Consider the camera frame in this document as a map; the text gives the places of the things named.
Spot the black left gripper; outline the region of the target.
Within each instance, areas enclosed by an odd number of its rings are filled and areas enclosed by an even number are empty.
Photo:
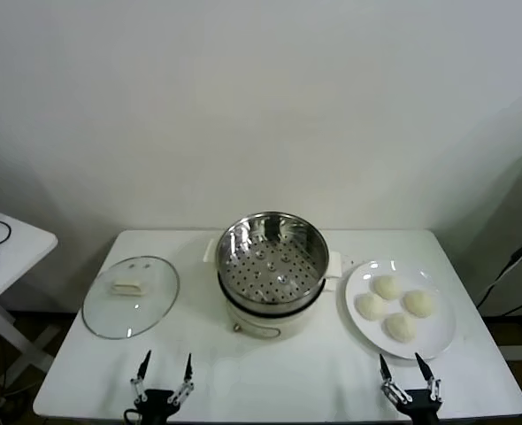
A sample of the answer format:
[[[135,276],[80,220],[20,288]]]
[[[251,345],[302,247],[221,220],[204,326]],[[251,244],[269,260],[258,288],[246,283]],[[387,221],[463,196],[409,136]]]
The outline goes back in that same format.
[[[141,425],[166,425],[167,420],[176,414],[176,406],[181,406],[194,390],[192,354],[188,355],[182,384],[172,390],[145,390],[144,378],[150,363],[151,350],[148,350],[140,364],[135,378],[130,380],[134,391],[134,403],[141,416]]]

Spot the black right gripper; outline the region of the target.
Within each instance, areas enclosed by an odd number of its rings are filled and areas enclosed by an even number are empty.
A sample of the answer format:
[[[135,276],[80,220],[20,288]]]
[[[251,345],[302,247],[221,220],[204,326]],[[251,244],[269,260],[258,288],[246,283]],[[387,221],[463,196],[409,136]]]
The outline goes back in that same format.
[[[441,379],[434,373],[422,357],[416,352],[415,357],[423,375],[427,389],[403,390],[393,380],[383,355],[380,355],[381,390],[397,411],[408,416],[414,425],[439,425],[438,411],[441,407]]]

